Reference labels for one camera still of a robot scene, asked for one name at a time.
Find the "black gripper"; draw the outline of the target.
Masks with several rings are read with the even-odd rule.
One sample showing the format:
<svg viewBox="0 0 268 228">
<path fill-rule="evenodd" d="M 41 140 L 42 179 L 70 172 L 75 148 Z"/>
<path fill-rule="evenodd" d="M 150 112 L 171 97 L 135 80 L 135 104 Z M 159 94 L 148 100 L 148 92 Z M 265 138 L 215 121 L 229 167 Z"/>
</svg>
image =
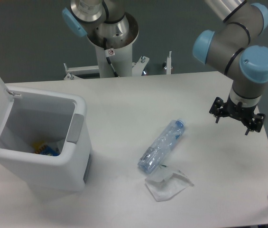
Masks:
<svg viewBox="0 0 268 228">
<path fill-rule="evenodd" d="M 244 122 L 247 127 L 245 135 L 249 132 L 259 133 L 265 121 L 265 114 L 254 114 L 257 106 L 256 99 L 246 99 L 237 94 L 229 94 L 226 103 L 220 97 L 216 97 L 209 113 L 215 117 L 218 123 L 222 117 L 230 117 L 232 119 Z"/>
</svg>

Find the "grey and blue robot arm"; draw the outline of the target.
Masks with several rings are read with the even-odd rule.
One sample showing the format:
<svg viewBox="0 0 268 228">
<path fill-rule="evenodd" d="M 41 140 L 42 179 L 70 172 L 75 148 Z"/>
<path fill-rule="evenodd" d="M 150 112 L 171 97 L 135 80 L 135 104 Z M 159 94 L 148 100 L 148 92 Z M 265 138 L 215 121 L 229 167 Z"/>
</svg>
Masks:
<svg viewBox="0 0 268 228">
<path fill-rule="evenodd" d="M 255 108 L 268 83 L 268 48 L 251 42 L 268 26 L 268 9 L 245 0 L 209 0 L 207 5 L 223 21 L 220 32 L 203 31 L 193 46 L 193 56 L 233 81 L 227 101 L 216 98 L 210 113 L 217 120 L 230 117 L 247 132 L 259 132 L 266 116 Z M 137 21 L 118 0 L 73 0 L 62 11 L 69 29 L 94 45 L 101 77 L 140 76 L 132 62 Z"/>
</svg>

